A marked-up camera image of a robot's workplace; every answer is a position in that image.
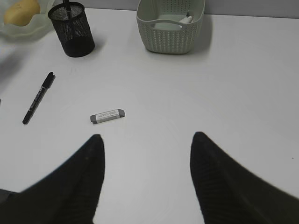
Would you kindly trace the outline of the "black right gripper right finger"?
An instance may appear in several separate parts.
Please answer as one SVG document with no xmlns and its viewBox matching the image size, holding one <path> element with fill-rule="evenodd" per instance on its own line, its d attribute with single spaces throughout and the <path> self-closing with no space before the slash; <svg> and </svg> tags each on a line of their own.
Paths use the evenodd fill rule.
<svg viewBox="0 0 299 224">
<path fill-rule="evenodd" d="M 298 198 L 235 161 L 205 133 L 192 139 L 190 172 L 206 224 L 297 224 Z"/>
</svg>

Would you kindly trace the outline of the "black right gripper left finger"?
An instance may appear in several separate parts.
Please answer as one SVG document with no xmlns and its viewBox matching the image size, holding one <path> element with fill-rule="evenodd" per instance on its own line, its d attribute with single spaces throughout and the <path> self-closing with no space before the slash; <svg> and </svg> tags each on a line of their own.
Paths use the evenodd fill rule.
<svg viewBox="0 0 299 224">
<path fill-rule="evenodd" d="M 52 173 L 2 202 L 0 222 L 92 224 L 104 175 L 104 143 L 94 134 Z"/>
</svg>

